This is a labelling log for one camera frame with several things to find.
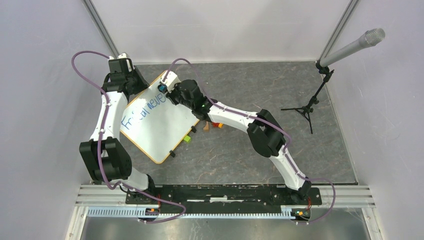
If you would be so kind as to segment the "white whiteboard orange frame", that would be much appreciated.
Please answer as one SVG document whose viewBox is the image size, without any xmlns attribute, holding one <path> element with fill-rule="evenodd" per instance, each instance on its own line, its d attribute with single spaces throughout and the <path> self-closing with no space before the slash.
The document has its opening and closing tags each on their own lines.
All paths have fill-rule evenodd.
<svg viewBox="0 0 424 240">
<path fill-rule="evenodd" d="M 199 120 L 181 104 L 174 105 L 158 90 L 165 73 L 129 102 L 120 132 L 156 164 L 163 163 Z"/>
</svg>

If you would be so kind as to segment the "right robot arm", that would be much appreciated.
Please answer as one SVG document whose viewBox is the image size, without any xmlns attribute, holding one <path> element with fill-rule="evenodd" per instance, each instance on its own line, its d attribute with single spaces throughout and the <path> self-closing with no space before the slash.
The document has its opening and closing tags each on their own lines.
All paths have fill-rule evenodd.
<svg viewBox="0 0 424 240">
<path fill-rule="evenodd" d="M 209 99 L 193 79 L 161 80 L 158 90 L 172 104 L 189 108 L 201 121 L 228 125 L 246 133 L 253 149 L 269 158 L 283 177 L 289 199 L 302 204 L 309 198 L 312 183 L 296 165 L 287 147 L 287 137 L 268 110 L 242 111 Z"/>
</svg>

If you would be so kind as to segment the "blue whiteboard eraser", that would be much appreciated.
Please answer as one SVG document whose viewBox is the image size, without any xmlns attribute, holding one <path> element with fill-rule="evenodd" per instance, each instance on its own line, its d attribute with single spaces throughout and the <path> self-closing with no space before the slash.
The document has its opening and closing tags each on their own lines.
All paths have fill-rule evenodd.
<svg viewBox="0 0 424 240">
<path fill-rule="evenodd" d="M 166 95 L 167 92 L 168 92 L 168 87 L 164 84 L 159 84 L 157 89 L 158 89 L 159 92 L 161 92 L 164 95 Z"/>
</svg>

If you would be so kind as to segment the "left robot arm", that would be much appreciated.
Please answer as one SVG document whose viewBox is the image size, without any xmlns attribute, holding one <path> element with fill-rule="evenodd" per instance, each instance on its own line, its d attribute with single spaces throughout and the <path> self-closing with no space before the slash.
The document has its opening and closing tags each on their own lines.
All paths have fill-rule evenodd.
<svg viewBox="0 0 424 240">
<path fill-rule="evenodd" d="M 140 200 L 151 204 L 157 198 L 154 181 L 133 168 L 131 157 L 120 142 L 121 120 L 129 97 L 149 85 L 130 60 L 115 59 L 108 65 L 109 73 L 102 86 L 90 82 L 100 91 L 101 107 L 95 129 L 88 141 L 80 143 L 79 153 L 94 182 L 105 183 L 112 190 L 127 188 L 138 192 Z"/>
</svg>

